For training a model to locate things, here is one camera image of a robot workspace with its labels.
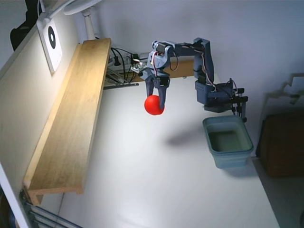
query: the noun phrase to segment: lamp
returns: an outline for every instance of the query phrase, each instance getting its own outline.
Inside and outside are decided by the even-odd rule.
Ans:
[[[43,12],[37,20],[37,28],[44,52],[46,54],[47,63],[50,71],[54,73],[60,63],[62,50],[58,38],[56,26],[52,19],[58,12],[63,9],[65,15],[72,15],[82,12],[85,19],[85,28],[88,40],[95,39],[90,8],[101,0],[68,0],[61,4],[58,8],[48,13]],[[41,8],[44,9],[43,2],[40,0]]]

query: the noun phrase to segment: robotic arm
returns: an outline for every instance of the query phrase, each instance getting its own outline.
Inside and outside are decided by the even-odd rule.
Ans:
[[[171,57],[194,56],[194,76],[198,102],[204,104],[204,109],[221,113],[227,110],[241,116],[246,121],[245,110],[248,97],[242,96],[243,88],[233,88],[234,81],[230,79],[226,83],[214,84],[214,67],[211,58],[210,42],[206,39],[196,38],[193,44],[159,42],[152,43],[153,51],[149,54],[148,63],[137,64],[132,70],[145,80],[147,96],[153,94],[157,88],[160,98],[160,108],[165,105],[166,91],[170,85],[170,75],[164,72],[169,67]]]

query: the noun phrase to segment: wooden shelf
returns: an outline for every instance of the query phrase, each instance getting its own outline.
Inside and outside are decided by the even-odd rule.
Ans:
[[[23,180],[35,205],[44,194],[84,191],[110,46],[99,39],[75,49]]]

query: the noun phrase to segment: white wall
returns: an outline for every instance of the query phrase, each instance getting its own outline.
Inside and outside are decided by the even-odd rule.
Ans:
[[[23,177],[78,44],[73,17],[59,13],[54,20],[63,53],[54,74],[36,27],[0,70],[0,184],[22,228],[27,227],[18,201]],[[62,194],[49,195],[42,205],[58,213],[61,199]]]
[[[209,39],[220,80],[232,77],[249,96],[247,128],[253,142],[265,94],[280,89],[291,73],[304,72],[303,1],[105,0],[98,12],[92,16],[95,30],[133,52],[150,52],[154,40]]]
[[[24,0],[0,1],[0,69],[14,52],[10,32],[25,21],[26,11]]]

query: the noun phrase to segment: blue plastic bin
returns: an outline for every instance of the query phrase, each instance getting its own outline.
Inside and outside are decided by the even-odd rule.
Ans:
[[[203,121],[203,126],[216,167],[222,169],[246,165],[253,144],[240,117],[210,117]]]

